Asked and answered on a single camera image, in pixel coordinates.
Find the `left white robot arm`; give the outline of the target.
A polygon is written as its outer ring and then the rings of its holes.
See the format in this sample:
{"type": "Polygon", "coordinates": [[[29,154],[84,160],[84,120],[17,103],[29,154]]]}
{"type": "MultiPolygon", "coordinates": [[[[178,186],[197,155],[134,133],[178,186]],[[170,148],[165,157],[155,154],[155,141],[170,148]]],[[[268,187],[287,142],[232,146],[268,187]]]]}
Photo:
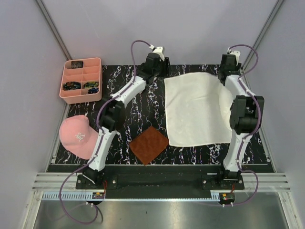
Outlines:
{"type": "Polygon", "coordinates": [[[126,114],[125,109],[133,98],[142,93],[154,78],[169,74],[169,58],[164,56],[165,48],[150,46],[152,52],[148,53],[146,61],[136,70],[135,76],[118,92],[110,97],[103,98],[96,121],[98,138],[86,167],[82,170],[82,181],[91,188],[97,189],[103,183],[106,157],[111,143],[123,127],[126,114]]]}

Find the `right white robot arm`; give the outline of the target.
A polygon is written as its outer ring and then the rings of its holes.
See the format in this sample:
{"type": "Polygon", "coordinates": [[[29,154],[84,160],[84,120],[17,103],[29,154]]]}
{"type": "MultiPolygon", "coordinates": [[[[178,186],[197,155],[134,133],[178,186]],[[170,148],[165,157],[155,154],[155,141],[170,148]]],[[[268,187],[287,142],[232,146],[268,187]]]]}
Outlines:
{"type": "Polygon", "coordinates": [[[222,55],[218,79],[234,99],[229,118],[232,138],[222,168],[216,175],[216,183],[222,189],[242,183],[242,160],[248,143],[261,126],[264,109],[264,98],[253,93],[243,82],[242,77],[248,72],[243,70],[240,52],[234,51],[235,47],[250,48],[258,57],[257,51],[245,44],[231,46],[222,55]]]}

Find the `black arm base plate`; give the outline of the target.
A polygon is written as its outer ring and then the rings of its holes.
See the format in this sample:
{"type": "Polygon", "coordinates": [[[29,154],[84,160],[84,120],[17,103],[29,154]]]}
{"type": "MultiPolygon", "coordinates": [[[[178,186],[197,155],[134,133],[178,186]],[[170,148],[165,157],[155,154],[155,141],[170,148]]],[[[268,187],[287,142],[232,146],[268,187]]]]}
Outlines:
{"type": "Polygon", "coordinates": [[[208,199],[213,191],[244,190],[240,172],[216,165],[107,165],[101,172],[78,173],[76,189],[106,189],[108,199],[208,199]]]}

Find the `white cloth napkin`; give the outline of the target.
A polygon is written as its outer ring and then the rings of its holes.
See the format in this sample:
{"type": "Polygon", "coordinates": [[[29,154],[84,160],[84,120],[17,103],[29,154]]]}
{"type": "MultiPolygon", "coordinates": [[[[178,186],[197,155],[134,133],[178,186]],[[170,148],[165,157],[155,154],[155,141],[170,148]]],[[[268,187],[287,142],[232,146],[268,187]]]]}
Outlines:
{"type": "Polygon", "coordinates": [[[165,116],[169,144],[176,147],[230,143],[233,96],[215,75],[186,73],[166,78],[165,116]]]}

